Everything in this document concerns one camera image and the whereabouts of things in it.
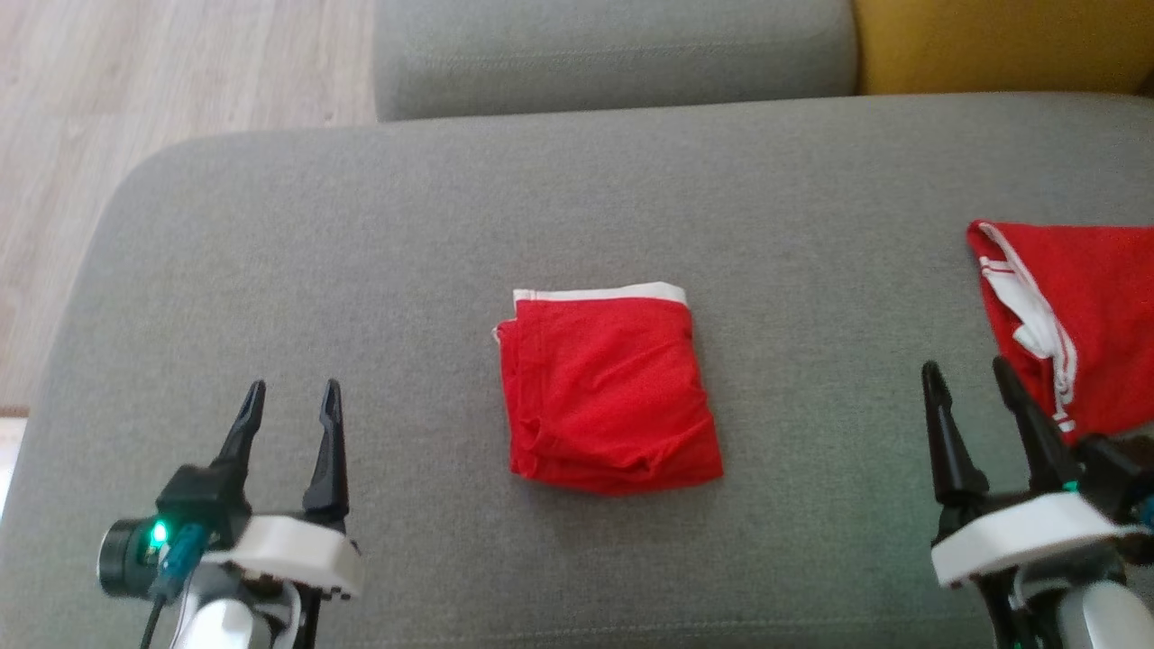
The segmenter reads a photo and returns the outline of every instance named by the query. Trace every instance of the robotic arm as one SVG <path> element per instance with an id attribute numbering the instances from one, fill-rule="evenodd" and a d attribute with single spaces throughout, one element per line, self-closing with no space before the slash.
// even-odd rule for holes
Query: robotic arm
<path id="1" fill-rule="evenodd" d="M 245 498 L 263 409 L 264 382 L 256 381 L 216 460 L 178 469 L 155 516 L 117 521 L 100 543 L 104 592 L 153 603 L 142 649 L 163 607 L 181 595 L 171 649 L 313 649 L 321 602 L 360 595 L 360 551 L 345 534 L 339 383 L 329 380 L 321 404 L 324 434 L 301 512 L 254 515 Z"/>
<path id="2" fill-rule="evenodd" d="M 977 587 L 998 649 L 1151 647 L 1154 618 L 1126 588 L 1125 565 L 1154 561 L 1154 441 L 1094 435 L 1071 452 L 1004 358 L 994 374 L 1026 450 L 1026 491 L 989 493 L 941 370 L 922 367 L 938 583 Z"/>

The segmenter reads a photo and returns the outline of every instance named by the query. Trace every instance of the folded red cloth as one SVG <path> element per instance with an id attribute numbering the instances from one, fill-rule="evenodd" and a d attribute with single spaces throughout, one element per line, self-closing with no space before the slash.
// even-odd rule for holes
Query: folded red cloth
<path id="1" fill-rule="evenodd" d="M 665 283 L 514 292 L 497 326 L 510 468 L 606 495 L 722 475 L 685 293 Z"/>
<path id="2" fill-rule="evenodd" d="M 998 348 L 1069 443 L 1154 419 L 1154 229 L 975 221 Z"/>

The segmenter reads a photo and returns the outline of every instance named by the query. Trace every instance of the black cable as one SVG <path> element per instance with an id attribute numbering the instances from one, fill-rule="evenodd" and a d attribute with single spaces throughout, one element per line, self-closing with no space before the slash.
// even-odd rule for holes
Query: black cable
<path id="1" fill-rule="evenodd" d="M 141 637 L 141 649 L 148 649 L 152 644 L 152 633 L 156 632 L 156 622 L 160 619 L 160 610 L 164 609 L 164 597 L 157 597 L 152 604 L 152 612 L 148 616 L 148 624 L 144 626 L 144 637 Z"/>

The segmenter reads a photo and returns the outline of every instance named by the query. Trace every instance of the gray sofa seat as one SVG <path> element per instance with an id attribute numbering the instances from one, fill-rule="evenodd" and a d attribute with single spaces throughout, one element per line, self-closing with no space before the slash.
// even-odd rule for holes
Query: gray sofa seat
<path id="1" fill-rule="evenodd" d="M 848 0 L 379 0 L 381 120 L 849 95 Z"/>
<path id="2" fill-rule="evenodd" d="M 108 206 L 33 408 L 5 646 L 135 641 L 148 607 L 95 583 L 107 525 L 210 460 L 256 376 L 249 499 L 298 506 L 337 376 L 368 588 L 325 606 L 321 647 L 986 647 L 975 594 L 930 567 L 919 383 L 938 359 L 975 460 L 1025 484 L 964 230 L 1149 225 L 1152 137 L 1145 99 L 977 95 L 162 152 Z M 688 291 L 725 478 L 600 499 L 510 475 L 489 334 L 510 290 L 650 279 Z"/>

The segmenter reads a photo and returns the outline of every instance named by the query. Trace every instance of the red fabric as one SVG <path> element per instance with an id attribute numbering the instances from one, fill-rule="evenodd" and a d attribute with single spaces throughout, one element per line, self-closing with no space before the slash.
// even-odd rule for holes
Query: red fabric
<path id="1" fill-rule="evenodd" d="M 979 258 L 1007 254 L 975 221 L 967 232 Z M 1069 443 L 1154 419 L 1154 229 L 992 224 L 1012 247 L 1073 345 L 1072 398 L 1064 405 Z M 1050 415 L 1058 411 L 1054 361 L 1013 338 L 1021 324 L 982 282 L 998 348 Z"/>
<path id="2" fill-rule="evenodd" d="M 497 337 L 512 472 L 605 495 L 722 475 L 685 305 L 518 300 Z"/>

